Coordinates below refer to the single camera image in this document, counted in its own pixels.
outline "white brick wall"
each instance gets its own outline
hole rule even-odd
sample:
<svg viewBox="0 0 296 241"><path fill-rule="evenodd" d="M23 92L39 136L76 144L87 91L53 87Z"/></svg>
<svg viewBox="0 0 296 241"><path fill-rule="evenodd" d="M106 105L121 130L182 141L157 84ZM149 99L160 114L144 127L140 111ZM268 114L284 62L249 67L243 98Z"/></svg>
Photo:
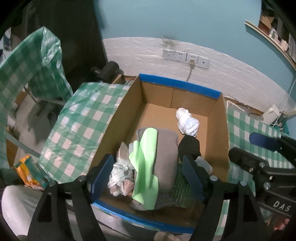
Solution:
<svg viewBox="0 0 296 241"><path fill-rule="evenodd" d="M164 60L163 49L180 50L210 58L209 68L195 66L189 82L219 90L261 111L275 104L286 108L287 93L272 79L253 67L213 49L192 43L148 37L121 37L103 40L108 61L115 61L125 75L154 74L185 81L190 66ZM289 99L288 110L295 102Z"/></svg>

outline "white crumpled plastic bag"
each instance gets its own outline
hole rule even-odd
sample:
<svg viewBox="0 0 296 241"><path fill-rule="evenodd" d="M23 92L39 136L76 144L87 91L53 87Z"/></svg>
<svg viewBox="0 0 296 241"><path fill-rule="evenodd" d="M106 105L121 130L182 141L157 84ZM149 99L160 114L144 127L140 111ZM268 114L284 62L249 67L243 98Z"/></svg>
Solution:
<svg viewBox="0 0 296 241"><path fill-rule="evenodd" d="M129 153L127 146L122 142L116 155L117 162L113 164L108 188L113 196L126 196L133 190L133 165L129 160Z"/></svg>
<svg viewBox="0 0 296 241"><path fill-rule="evenodd" d="M196 137L200 122L193 118L187 109L179 108L176 112L178 128L182 134Z"/></svg>

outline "cardboard box wall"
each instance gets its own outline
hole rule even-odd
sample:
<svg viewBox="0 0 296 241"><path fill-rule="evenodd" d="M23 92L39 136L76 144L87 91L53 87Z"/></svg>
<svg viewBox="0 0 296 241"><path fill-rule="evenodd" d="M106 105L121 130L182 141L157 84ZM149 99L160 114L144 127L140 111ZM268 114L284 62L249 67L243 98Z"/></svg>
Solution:
<svg viewBox="0 0 296 241"><path fill-rule="evenodd" d="M197 139L201 155L213 167L213 174L227 181L229 137L226 110L222 93L168 78L140 74L131 85L116 110L91 167L106 153L115 155L121 142L127 145L136 140L136 130L142 127L165 128L175 131L179 142L183 134L177 126L176 111L183 107L199 120ZM195 226L202 209L166 207L153 211L135 211L129 207L131 197L113 197L109 190L96 203L104 212L154 228L170 231L179 228L187 232Z"/></svg>

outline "green fabric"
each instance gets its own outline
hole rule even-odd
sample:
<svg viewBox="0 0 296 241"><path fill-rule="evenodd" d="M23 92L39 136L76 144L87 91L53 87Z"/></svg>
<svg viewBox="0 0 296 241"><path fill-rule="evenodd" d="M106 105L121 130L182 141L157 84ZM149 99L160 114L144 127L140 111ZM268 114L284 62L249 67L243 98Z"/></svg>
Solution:
<svg viewBox="0 0 296 241"><path fill-rule="evenodd" d="M12 104L28 83L33 95L45 100L62 97L67 101L72 89L62 66L60 40L42 27L26 37L0 64L0 167L9 168L5 131Z"/></svg>
<svg viewBox="0 0 296 241"><path fill-rule="evenodd" d="M132 198L144 205L146 210L154 210L158 195L158 178L152 174L156 154L157 130L147 128L141 141L134 141L129 158L137 171Z"/></svg>
<svg viewBox="0 0 296 241"><path fill-rule="evenodd" d="M280 137L281 134L277 132L271 126L268 126L262 122L259 122L248 115L238 112L234 109L227 109L227 123L229 131L229 145L230 148L239 147L255 156L258 156L268 161L271 167L278 168L293 168L292 164L288 162L278 152L272 152L265 148L253 145L249 142L249 136L251 133L256 132L269 137ZM239 166L232 162L229 162L228 182L238 183L240 180L244 180L250 186L252 192L255 194L255 183L253 182L253 175L242 170ZM228 213L229 201L225 200L222 207L222 212L219 220L219 224L216 230L216 235L222 235L225 221ZM266 218L270 215L270 212L261 209L263 216Z"/></svg>
<svg viewBox="0 0 296 241"><path fill-rule="evenodd" d="M65 104L47 138L38 164L59 183L88 173L127 85L83 83Z"/></svg>

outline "black cloth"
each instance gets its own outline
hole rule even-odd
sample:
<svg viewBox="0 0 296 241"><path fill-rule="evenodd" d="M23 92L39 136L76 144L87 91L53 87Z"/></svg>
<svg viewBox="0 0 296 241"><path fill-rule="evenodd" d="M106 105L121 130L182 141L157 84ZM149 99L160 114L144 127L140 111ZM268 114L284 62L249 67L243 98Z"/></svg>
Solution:
<svg viewBox="0 0 296 241"><path fill-rule="evenodd" d="M201 156L200 142L193 136L185 135L178 146L178 156L183 160L183 156L190 154L194 160Z"/></svg>

